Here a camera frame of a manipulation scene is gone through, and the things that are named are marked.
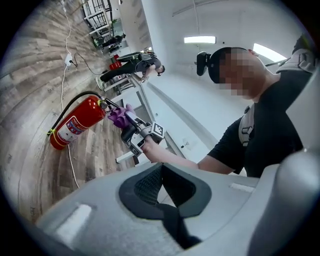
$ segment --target wooden floor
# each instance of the wooden floor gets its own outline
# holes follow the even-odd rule
[[[80,53],[95,73],[108,60],[88,36],[78,2],[65,1],[72,32],[68,49]],[[54,203],[76,190],[68,150],[55,150],[46,131],[61,113],[61,90],[69,26],[61,4],[44,1],[16,34],[0,71],[0,174],[2,188],[18,212],[34,222]],[[63,104],[86,90],[99,91],[84,61],[65,71]],[[134,166],[133,159],[117,164],[128,152],[121,131],[108,119],[85,131],[70,145],[79,185],[96,177]]]

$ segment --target fire extinguisher label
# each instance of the fire extinguisher label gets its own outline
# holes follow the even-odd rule
[[[58,131],[58,137],[65,143],[74,141],[88,127],[83,126],[75,116],[72,116]]]

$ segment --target purple glove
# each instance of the purple glove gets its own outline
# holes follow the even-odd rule
[[[136,114],[134,109],[132,108],[132,106],[130,104],[127,104],[125,106],[125,108],[124,107],[117,107],[117,108],[113,109],[110,112],[108,119],[110,119],[116,127],[124,129],[130,124],[127,117],[125,116],[125,112],[127,112],[127,111],[130,111],[130,112]]]

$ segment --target fire extinguisher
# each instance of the fire extinguisher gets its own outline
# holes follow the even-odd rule
[[[77,107],[75,107],[60,123],[59,121],[64,117],[70,106],[80,97],[90,95],[83,100]],[[77,139],[81,133],[95,125],[105,118],[107,107],[111,105],[118,107],[112,101],[102,98],[95,91],[85,91],[74,97],[65,107],[51,130],[50,142],[57,150],[64,149],[70,142]]]

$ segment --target short hair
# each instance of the short hair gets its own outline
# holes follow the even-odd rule
[[[162,65],[162,72],[161,73],[158,73],[158,77],[160,77],[161,76],[161,74],[163,73],[163,72],[165,72],[165,66],[164,65]]]
[[[241,47],[224,47],[217,50],[211,55],[208,63],[208,72],[211,80],[215,84],[220,84],[220,60],[223,60],[226,54],[230,54],[232,49],[241,49],[247,51],[245,48]]]

